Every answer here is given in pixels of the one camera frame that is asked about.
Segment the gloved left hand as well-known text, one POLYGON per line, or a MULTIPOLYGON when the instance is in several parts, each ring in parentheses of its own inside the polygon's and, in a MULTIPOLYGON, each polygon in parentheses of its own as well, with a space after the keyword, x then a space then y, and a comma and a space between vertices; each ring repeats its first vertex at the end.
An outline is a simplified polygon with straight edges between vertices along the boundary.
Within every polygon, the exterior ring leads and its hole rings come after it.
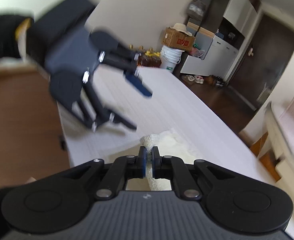
POLYGON ((18 40, 26 29, 33 25, 32 17, 5 14, 0 15, 0 59, 10 57, 20 59, 18 40))

